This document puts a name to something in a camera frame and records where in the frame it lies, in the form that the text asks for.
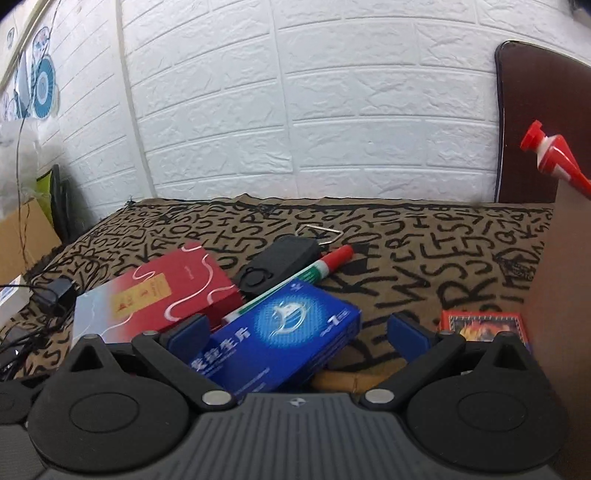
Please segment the blue medicine box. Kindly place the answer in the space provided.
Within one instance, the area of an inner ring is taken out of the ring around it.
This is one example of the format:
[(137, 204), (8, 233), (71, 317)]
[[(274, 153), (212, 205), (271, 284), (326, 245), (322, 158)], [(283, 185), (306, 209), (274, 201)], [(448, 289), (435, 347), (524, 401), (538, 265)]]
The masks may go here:
[(358, 307), (294, 280), (214, 332), (189, 365), (238, 400), (294, 391), (360, 330)]

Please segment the colourful card box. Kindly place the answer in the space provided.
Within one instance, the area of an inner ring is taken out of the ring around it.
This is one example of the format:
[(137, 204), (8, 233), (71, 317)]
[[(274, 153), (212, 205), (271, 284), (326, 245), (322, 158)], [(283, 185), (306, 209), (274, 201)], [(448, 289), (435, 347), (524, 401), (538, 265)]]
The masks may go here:
[(455, 332), (476, 342), (492, 342), (498, 334), (510, 332), (531, 350), (522, 316), (515, 312), (444, 310), (438, 330)]

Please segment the red gradient gift box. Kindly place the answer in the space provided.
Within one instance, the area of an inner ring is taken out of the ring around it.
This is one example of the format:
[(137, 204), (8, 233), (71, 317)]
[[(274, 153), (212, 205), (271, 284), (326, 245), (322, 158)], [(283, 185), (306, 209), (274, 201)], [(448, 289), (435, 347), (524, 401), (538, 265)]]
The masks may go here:
[(96, 334), (126, 343), (146, 330), (165, 332), (194, 314), (212, 331), (242, 306), (242, 294), (211, 253), (191, 242), (135, 267), (76, 299), (72, 341)]

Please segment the tan slim box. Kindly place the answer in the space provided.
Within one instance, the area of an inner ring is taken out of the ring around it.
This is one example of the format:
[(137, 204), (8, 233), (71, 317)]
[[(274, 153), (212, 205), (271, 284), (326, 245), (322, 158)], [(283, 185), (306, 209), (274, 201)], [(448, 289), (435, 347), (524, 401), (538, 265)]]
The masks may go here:
[(315, 374), (315, 377), (311, 380), (311, 386), (320, 392), (362, 394), (376, 387), (400, 370), (401, 367), (381, 373), (322, 370), (318, 374)]

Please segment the letter patterned brown cloth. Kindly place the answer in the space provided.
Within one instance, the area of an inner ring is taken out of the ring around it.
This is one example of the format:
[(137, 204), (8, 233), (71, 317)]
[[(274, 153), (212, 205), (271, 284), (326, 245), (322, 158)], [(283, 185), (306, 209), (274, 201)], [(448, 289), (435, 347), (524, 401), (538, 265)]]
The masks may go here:
[(544, 248), (548, 204), (461, 204), (367, 199), (133, 202), (39, 261), (26, 279), (71, 279), (79, 291), (197, 241), (233, 275), (280, 237), (341, 232), (353, 260), (322, 286), (359, 307), (362, 329), (324, 370), (381, 373), (403, 366), (387, 339), (390, 315), (436, 329), (444, 310), (522, 305)]

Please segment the black power adapter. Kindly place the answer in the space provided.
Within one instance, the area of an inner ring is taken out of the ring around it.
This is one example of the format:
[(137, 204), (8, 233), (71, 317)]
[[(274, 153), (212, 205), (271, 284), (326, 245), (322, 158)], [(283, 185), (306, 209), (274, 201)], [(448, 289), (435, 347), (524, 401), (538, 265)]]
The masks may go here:
[(42, 313), (62, 317), (74, 307), (77, 296), (76, 285), (66, 277), (59, 277), (46, 286), (34, 285), (31, 300)]

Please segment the red green marker pen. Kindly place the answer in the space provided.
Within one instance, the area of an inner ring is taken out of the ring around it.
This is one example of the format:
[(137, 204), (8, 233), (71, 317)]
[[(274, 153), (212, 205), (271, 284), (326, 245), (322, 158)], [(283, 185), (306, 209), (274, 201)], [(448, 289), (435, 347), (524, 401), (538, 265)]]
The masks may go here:
[(283, 282), (280, 282), (280, 284), (277, 284), (273, 288), (270, 288), (270, 290), (267, 290), (265, 293), (260, 294), (253, 300), (250, 300), (242, 307), (233, 310), (228, 315), (224, 316), (224, 318), (222, 318), (223, 323), (229, 324), (235, 321), (239, 316), (249, 312), (252, 310), (252, 308), (256, 307), (256, 305), (262, 303), (264, 299), (270, 297), (270, 295), (273, 295), (273, 293), (276, 293), (276, 291), (280, 290), (280, 288), (283, 288), (283, 286), (286, 286), (288, 283), (290, 283), (290, 281), (300, 280), (312, 285), (317, 284), (318, 282), (327, 278), (329, 274), (332, 274), (332, 272), (337, 271), (343, 265), (351, 261), (354, 254), (355, 250), (350, 245), (342, 245), (341, 247), (336, 248), (334, 251), (325, 254), (314, 263), (311, 263), (310, 266), (305, 267), (303, 270), (298, 271)]

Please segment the cardboard storage box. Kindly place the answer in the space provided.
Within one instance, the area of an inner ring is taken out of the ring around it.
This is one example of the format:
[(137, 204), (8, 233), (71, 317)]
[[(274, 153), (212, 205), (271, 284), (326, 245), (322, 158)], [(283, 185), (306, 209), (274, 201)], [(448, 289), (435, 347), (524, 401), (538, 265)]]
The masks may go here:
[(522, 315), (534, 355), (569, 415), (556, 462), (568, 479), (590, 477), (590, 289), (590, 201), (562, 182)]

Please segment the black car key pouch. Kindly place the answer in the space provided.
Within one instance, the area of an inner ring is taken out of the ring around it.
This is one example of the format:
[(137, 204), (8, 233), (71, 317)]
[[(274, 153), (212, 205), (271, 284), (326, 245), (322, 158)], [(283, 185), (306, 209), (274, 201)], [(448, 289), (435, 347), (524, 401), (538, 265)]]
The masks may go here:
[(276, 287), (321, 256), (322, 248), (314, 239), (283, 236), (243, 265), (232, 282), (249, 301)]

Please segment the white power strip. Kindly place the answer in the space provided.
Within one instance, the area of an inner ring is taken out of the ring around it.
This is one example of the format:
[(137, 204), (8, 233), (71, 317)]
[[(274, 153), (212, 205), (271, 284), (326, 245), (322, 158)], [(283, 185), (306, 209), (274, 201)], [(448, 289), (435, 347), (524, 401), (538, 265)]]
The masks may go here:
[(21, 275), (1, 288), (0, 327), (4, 327), (29, 303), (31, 295), (32, 291), (24, 285)]

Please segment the left cardboard box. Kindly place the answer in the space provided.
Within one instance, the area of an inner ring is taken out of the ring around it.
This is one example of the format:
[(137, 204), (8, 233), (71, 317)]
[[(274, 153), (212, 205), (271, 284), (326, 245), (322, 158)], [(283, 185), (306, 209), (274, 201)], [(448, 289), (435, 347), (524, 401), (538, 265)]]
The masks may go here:
[(8, 284), (62, 244), (37, 200), (1, 220), (0, 281)]

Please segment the red nozzle bottle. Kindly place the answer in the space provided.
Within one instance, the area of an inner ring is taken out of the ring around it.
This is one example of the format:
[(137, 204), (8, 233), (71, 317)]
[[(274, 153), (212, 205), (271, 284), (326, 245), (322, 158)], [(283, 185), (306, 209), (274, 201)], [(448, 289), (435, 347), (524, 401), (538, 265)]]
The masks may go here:
[(540, 173), (568, 183), (585, 198), (591, 199), (590, 180), (583, 174), (562, 135), (546, 135), (542, 123), (535, 120), (524, 135), (520, 148), (536, 154)]

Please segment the blue round wall fan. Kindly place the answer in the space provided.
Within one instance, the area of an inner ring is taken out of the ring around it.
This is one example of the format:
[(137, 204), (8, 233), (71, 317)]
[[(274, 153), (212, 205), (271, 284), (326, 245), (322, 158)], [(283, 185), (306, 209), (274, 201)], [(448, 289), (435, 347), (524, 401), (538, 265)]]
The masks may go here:
[(35, 118), (48, 118), (57, 103), (56, 70), (49, 55), (43, 55), (33, 66), (31, 74), (32, 113)]

